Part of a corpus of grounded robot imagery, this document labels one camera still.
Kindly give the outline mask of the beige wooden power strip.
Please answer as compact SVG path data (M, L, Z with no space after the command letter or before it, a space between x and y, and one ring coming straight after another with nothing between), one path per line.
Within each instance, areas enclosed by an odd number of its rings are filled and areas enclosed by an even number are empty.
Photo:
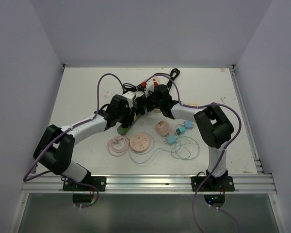
M155 86L160 84L160 79L158 76L154 76L150 80L154 83Z

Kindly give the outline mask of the light blue charger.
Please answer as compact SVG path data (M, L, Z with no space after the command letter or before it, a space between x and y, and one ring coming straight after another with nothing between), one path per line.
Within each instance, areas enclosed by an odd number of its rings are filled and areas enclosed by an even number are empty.
M196 125L192 121L188 121L188 120L184 121L184 128L186 130L192 130L195 127Z

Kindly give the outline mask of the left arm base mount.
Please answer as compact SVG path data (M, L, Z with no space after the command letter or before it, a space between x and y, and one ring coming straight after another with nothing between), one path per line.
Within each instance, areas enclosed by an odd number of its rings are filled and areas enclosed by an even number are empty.
M61 181L64 182L63 190L64 191L71 191L71 192L86 192L86 191L93 191L93 188L90 187L94 186L98 192L104 192L106 189L107 177L106 176L92 176L87 175L80 184L77 184L76 181L72 181L68 177L62 177Z

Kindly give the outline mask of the aluminium rail frame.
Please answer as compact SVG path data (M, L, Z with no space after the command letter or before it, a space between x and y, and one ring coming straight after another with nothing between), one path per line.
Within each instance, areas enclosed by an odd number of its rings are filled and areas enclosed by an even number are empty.
M192 194L203 176L190 175L97 175L94 186L108 194ZM45 175L23 184L23 193L89 194L89 188L69 184L59 176ZM202 186L200 194L275 194L272 175L232 175L215 187Z

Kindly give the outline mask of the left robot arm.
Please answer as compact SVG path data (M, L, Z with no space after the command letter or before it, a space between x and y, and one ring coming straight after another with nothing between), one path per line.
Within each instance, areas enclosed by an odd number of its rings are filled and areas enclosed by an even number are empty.
M72 160L74 146L94 134L108 130L118 122L130 125L135 98L136 95L132 92L115 95L106 110L97 110L74 125L48 126L33 154L34 159L53 174L73 179L79 190L87 190L91 185L90 172Z

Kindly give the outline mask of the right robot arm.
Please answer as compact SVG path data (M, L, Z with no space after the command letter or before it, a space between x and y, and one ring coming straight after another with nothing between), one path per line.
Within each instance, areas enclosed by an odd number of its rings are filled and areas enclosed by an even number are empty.
M231 140L234 127L227 118L220 105L211 103L205 107L191 106L174 100L167 87L160 84L153 91L136 98L136 107L139 114L146 111L160 109L162 114L170 119L195 121L201 138L209 149L209 165L206 179L210 190L218 190L228 176L226 167L225 146Z

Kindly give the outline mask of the teal dual usb charger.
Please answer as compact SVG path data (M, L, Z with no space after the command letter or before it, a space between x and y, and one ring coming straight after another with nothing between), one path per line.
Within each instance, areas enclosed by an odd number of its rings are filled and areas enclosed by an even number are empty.
M178 127L175 130L175 134L180 136L183 135L186 132L186 128L184 126Z

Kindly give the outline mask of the green power strip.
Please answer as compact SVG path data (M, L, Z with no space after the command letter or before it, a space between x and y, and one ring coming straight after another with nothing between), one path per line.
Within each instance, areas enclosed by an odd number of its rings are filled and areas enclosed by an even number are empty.
M126 135L136 121L145 114L144 98L137 97L132 107L125 113L124 118L119 121L121 125L117 128L119 135Z

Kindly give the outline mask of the light teal charger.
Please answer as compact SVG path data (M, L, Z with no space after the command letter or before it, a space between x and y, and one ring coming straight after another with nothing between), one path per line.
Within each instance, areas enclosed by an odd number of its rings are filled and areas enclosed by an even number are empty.
M168 145L174 145L177 143L177 138L174 135L169 135L165 138L165 143Z

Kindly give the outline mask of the light pink cube adapter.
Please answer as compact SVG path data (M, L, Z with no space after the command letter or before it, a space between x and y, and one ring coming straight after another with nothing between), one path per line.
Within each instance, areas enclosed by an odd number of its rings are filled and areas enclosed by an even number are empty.
M160 136L167 136L171 132L171 128L166 121L160 121L155 125L155 129Z

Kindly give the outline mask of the pink round socket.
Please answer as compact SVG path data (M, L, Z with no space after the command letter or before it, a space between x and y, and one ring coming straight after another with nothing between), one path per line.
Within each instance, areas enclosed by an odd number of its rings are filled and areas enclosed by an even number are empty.
M129 140L130 148L136 153L143 153L150 147L150 138L146 133L137 133Z

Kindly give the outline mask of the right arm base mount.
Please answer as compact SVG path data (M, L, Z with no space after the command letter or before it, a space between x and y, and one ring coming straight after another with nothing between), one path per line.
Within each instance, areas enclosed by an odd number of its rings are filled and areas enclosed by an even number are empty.
M191 186L194 192L197 190L201 183L202 186L199 191L202 192L235 191L233 178L228 175L228 171L226 171L222 176L219 176L217 178L212 175L205 182L203 182L208 174L209 172L206 171L206 173L199 172L196 176L191 176Z

